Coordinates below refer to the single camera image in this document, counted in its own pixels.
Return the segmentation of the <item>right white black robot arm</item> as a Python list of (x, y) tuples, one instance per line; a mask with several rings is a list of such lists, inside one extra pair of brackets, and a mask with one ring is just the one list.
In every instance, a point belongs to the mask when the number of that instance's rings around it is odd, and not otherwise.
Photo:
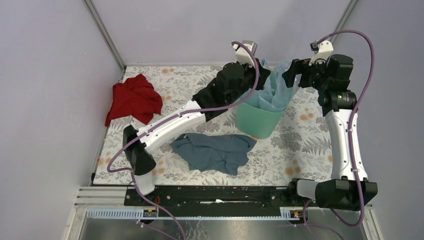
[(334, 54), (316, 63), (310, 58), (294, 59), (282, 74), (287, 87), (317, 90), (333, 156), (330, 180), (292, 179), (286, 198), (293, 206), (311, 199), (320, 208), (359, 211), (378, 193), (378, 185), (369, 181), (361, 159), (354, 109), (358, 100), (348, 89), (353, 68), (351, 57)]

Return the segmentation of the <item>light blue plastic trash bag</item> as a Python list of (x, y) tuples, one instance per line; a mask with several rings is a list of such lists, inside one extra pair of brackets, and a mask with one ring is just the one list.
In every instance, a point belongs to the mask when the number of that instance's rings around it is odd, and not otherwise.
[(300, 76), (295, 76), (292, 87), (287, 87), (282, 77), (282, 74), (290, 68), (291, 63), (290, 60), (285, 60), (276, 65), (269, 65), (265, 59), (260, 60), (260, 65), (264, 69), (270, 70), (270, 75), (265, 81), (264, 89), (255, 90), (244, 103), (267, 112), (282, 112), (299, 90)]

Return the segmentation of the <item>green plastic trash bin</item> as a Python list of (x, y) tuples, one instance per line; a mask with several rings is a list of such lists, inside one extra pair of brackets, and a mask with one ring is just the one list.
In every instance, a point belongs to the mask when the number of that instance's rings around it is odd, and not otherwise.
[(235, 107), (235, 125), (241, 132), (258, 139), (268, 138), (275, 130), (288, 105), (259, 96)]

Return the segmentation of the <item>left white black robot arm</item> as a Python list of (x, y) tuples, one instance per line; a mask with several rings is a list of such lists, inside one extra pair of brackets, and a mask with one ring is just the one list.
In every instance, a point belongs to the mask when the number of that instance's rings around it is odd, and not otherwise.
[(251, 90), (262, 90), (271, 71), (248, 63), (230, 62), (216, 76), (194, 94), (185, 105), (170, 115), (135, 129), (123, 130), (123, 147), (130, 162), (136, 186), (136, 199), (144, 206), (155, 200), (153, 169), (156, 162), (153, 151), (185, 130), (206, 123), (228, 110), (242, 95)]

